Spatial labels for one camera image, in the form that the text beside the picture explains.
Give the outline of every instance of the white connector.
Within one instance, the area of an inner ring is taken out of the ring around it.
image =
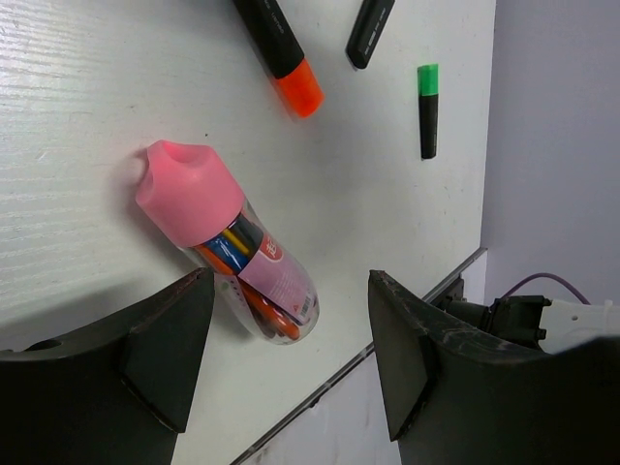
[[[553,300],[542,310],[541,328],[546,329],[541,348],[557,354],[598,336],[620,334],[620,306],[611,300],[604,305]]]

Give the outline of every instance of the orange cap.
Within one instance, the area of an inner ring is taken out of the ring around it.
[[[292,73],[276,79],[287,102],[299,116],[305,118],[314,113],[325,99],[325,95],[304,58]]]

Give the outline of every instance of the felt-tip pen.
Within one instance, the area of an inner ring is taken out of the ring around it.
[[[419,148],[422,160],[437,155],[437,114],[439,108],[439,65],[418,68]]]
[[[323,91],[275,0],[233,0],[278,88],[295,112],[314,113]]]

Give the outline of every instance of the pink label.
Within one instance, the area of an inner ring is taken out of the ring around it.
[[[267,233],[261,248],[239,278],[305,325],[317,303],[310,278],[297,261]]]

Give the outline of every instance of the green highlighter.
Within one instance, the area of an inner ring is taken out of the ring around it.
[[[419,148],[422,160],[437,155],[437,114],[439,108],[439,65],[418,68]]]

